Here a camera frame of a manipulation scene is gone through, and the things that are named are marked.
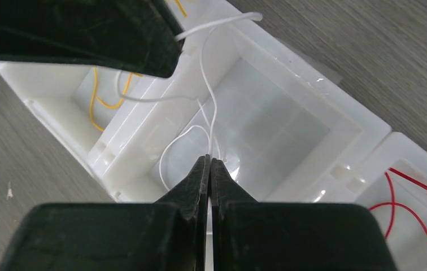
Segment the white plastic bin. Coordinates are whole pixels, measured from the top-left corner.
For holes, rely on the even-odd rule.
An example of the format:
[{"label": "white plastic bin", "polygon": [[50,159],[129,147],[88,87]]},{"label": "white plastic bin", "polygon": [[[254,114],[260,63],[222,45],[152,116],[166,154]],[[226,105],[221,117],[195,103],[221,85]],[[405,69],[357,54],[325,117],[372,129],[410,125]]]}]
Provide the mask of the white plastic bin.
[{"label": "white plastic bin", "polygon": [[[226,1],[186,2],[184,9],[191,15],[176,13],[186,29],[239,14]],[[174,1],[169,5],[176,8]],[[171,78],[134,76],[129,95],[195,96],[210,118],[212,99],[199,68],[199,49],[207,33],[186,39]],[[388,167],[427,183],[425,151],[401,134],[389,136],[387,123],[255,23],[219,27],[207,41],[203,58],[219,105],[215,136],[220,153],[214,146],[214,156],[222,158],[232,178],[257,200],[357,202],[369,207],[389,200],[383,177]],[[116,71],[98,72],[98,95],[115,104]],[[95,119],[105,127],[101,132],[89,120],[92,67],[2,62],[0,74],[117,202],[153,202],[164,195],[167,189],[159,178],[162,151],[191,125],[207,128],[198,105],[190,100],[125,101],[117,111],[94,105]],[[126,80],[124,73],[120,86]],[[206,152],[207,138],[200,130],[176,142],[162,168],[167,186],[180,182]],[[427,222],[427,194],[392,177],[397,201]],[[382,227],[390,209],[374,212]],[[427,270],[424,233],[408,213],[397,214],[389,239],[395,261],[401,270]]]}]

